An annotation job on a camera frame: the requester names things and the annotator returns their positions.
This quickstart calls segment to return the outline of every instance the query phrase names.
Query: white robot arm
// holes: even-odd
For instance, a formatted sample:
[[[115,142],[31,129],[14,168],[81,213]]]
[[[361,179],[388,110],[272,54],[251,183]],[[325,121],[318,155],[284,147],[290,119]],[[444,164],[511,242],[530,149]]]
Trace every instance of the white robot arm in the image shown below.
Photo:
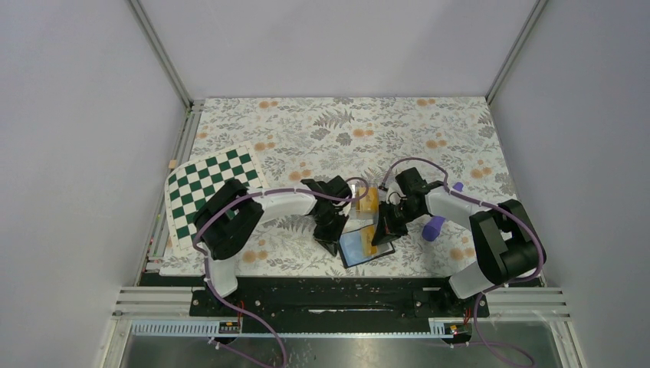
[[[502,284],[534,271],[538,254],[530,237],[498,212],[450,195],[441,182],[425,182],[415,168],[398,174],[396,182],[402,197],[398,203],[379,204],[373,245],[406,235],[406,224],[422,215],[439,215],[472,231],[477,261],[448,279],[445,288],[452,303],[472,297],[494,284]],[[295,188],[246,199],[233,207],[230,213],[226,212],[227,215],[214,222],[202,236],[208,250],[208,261],[211,262],[209,277],[221,296],[237,289],[235,255],[244,247],[258,223],[286,215],[312,215],[317,223],[314,238],[336,256],[338,241],[348,219],[343,211],[344,203],[306,194],[298,189],[337,198],[352,195],[347,183],[339,176],[329,182],[305,179]],[[236,180],[226,182],[196,213],[196,227],[201,228],[216,212],[238,197],[263,190],[270,189],[248,189]],[[509,200],[499,206],[532,228],[518,201]],[[502,232],[510,232],[511,237],[504,240]]]

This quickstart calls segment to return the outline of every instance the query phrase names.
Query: floral patterned surface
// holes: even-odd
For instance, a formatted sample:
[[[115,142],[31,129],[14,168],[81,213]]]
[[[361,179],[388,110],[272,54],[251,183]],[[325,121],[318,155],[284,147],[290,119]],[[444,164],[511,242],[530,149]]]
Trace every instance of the floral patterned surface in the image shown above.
[[[480,199],[502,202],[515,194],[483,97],[208,99],[192,158],[245,140],[270,187],[336,175],[377,184],[391,163],[418,156],[442,164],[450,183],[463,182],[464,192]],[[427,181],[442,178],[421,163],[402,163],[396,172],[412,166]],[[421,236],[427,221],[409,224],[395,254],[346,270],[312,239],[311,218],[279,218],[254,230],[237,255],[238,274],[447,276],[475,260],[469,231],[446,222],[429,242]]]

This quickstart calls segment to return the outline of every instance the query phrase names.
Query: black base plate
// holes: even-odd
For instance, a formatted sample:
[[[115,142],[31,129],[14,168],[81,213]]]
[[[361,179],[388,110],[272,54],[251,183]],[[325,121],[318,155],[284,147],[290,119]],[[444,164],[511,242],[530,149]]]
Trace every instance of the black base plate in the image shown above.
[[[238,278],[238,289],[226,299],[244,302],[245,309],[264,318],[282,333],[399,333],[429,332],[427,317],[463,318],[449,311],[422,314],[416,292],[439,288],[444,278]],[[429,300],[435,299],[435,291]],[[209,291],[195,291],[193,317],[235,316]],[[488,315],[481,307],[480,317]],[[267,333],[259,323],[243,323],[245,333]]]

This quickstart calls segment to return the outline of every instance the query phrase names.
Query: floral tablecloth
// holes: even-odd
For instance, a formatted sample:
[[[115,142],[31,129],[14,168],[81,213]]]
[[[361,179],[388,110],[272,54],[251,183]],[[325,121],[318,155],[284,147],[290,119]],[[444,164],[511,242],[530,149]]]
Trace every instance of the floral tablecloth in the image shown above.
[[[208,99],[192,158],[245,140],[270,187],[336,175],[378,183],[391,163],[418,156],[442,164],[450,183],[463,182],[464,192],[480,199],[515,194],[483,97]],[[427,181],[442,178],[422,163],[402,163],[396,172],[411,166]],[[237,255],[238,274],[447,276],[475,260],[471,233],[454,223],[446,222],[435,241],[424,240],[425,217],[409,224],[395,254],[348,269],[312,239],[313,219],[276,219],[254,230]]]

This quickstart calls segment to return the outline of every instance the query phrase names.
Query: green and white checkerboard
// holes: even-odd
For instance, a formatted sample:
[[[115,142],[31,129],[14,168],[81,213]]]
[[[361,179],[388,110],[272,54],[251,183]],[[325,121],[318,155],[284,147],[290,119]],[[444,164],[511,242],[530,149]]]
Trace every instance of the green and white checkerboard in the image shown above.
[[[192,247],[194,214],[233,178],[251,188],[268,186],[250,142],[184,163],[167,177],[165,205],[173,247]]]

